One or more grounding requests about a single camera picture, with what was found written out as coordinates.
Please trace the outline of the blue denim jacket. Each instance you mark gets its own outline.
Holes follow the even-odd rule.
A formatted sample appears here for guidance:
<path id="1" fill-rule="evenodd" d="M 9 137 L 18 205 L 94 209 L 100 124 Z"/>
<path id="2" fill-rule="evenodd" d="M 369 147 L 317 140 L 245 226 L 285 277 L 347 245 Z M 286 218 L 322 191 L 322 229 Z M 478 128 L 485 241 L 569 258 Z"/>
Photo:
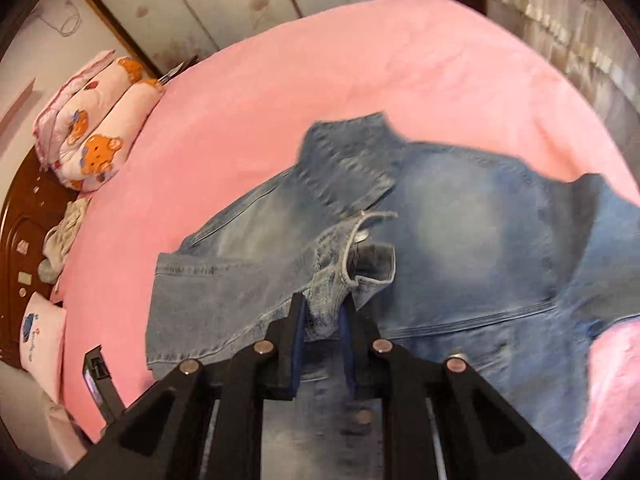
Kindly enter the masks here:
<path id="1" fill-rule="evenodd" d="M 588 411 L 588 352 L 639 313 L 639 209 L 597 174 L 410 142 L 369 115 L 318 122 L 296 164 L 160 255 L 146 364 L 231 358 L 308 302 L 297 398 L 265 408 L 269 479 L 377 479 L 381 408 L 350 394 L 346 298 L 414 356 L 465 356 L 566 460 Z"/>

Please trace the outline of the white pink small pillow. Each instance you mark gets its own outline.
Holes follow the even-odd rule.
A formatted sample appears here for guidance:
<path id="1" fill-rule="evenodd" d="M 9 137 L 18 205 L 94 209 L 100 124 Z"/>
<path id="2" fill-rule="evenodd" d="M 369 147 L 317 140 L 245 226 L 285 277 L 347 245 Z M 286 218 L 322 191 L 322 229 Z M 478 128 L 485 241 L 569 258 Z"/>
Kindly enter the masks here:
<path id="1" fill-rule="evenodd" d="M 66 311 L 34 292 L 20 330 L 21 367 L 56 404 L 60 403 Z"/>

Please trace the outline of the beige crumpled cloth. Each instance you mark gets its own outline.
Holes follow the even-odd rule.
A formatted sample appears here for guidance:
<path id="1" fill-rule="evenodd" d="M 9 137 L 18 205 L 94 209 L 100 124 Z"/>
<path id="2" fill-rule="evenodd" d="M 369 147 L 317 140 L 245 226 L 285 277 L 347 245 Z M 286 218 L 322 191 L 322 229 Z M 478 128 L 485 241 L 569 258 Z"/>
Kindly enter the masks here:
<path id="1" fill-rule="evenodd" d="M 89 197 L 81 197 L 74 202 L 68 202 L 62 220 L 44 237 L 43 260 L 38 266 L 38 276 L 43 283 L 54 285 L 58 281 L 74 241 L 84 223 L 89 204 Z"/>

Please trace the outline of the dark wooden headboard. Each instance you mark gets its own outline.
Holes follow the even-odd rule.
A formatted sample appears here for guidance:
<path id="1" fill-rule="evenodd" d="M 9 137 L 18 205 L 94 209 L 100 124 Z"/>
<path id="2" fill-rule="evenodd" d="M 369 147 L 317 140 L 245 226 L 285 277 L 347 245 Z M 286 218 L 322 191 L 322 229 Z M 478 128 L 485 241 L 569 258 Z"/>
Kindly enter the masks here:
<path id="1" fill-rule="evenodd" d="M 49 296 L 52 286 L 38 278 L 44 238 L 63 219 L 77 193 L 50 171 L 35 151 L 18 167 L 1 209 L 1 361 L 19 368 L 23 314 L 34 292 Z"/>

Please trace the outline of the pink bear print quilt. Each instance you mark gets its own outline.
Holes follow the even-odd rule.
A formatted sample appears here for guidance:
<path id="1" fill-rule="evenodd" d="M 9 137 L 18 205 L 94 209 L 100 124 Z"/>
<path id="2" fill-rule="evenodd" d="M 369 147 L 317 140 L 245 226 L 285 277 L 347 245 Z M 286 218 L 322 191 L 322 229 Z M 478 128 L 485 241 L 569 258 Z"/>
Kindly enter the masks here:
<path id="1" fill-rule="evenodd" d="M 90 193 L 128 159 L 162 98 L 162 82 L 113 50 L 97 54 L 54 92 L 34 122 L 36 155 L 66 188 Z"/>

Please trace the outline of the pink bed sheet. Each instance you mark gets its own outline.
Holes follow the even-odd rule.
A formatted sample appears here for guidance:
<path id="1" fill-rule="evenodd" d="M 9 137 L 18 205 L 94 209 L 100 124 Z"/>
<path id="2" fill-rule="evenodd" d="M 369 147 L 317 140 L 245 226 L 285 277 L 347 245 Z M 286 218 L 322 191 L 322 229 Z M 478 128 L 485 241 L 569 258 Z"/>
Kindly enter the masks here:
<path id="1" fill-rule="evenodd" d="M 171 81 L 125 165 L 93 195 L 62 276 L 63 399 L 92 440 L 104 420 L 82 377 L 101 346 L 126 402 L 146 364 L 160 255 L 292 168 L 318 122 L 383 116 L 401 138 L 511 157 L 572 182 L 601 176 L 639 209 L 639 190 L 597 114 L 520 40 L 451 0 L 378 0 L 288 23 Z M 569 460 L 603 477 L 639 421 L 639 313 L 588 352 L 588 411 Z"/>

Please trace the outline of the cream lace curtain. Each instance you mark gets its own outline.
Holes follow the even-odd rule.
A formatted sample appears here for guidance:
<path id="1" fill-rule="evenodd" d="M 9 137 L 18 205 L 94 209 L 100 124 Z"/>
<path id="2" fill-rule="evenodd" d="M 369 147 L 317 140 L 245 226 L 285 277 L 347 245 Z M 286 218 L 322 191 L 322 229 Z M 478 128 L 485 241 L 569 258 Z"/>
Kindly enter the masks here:
<path id="1" fill-rule="evenodd" d="M 639 52 L 605 1 L 486 0 L 486 10 L 574 84 L 638 177 Z"/>

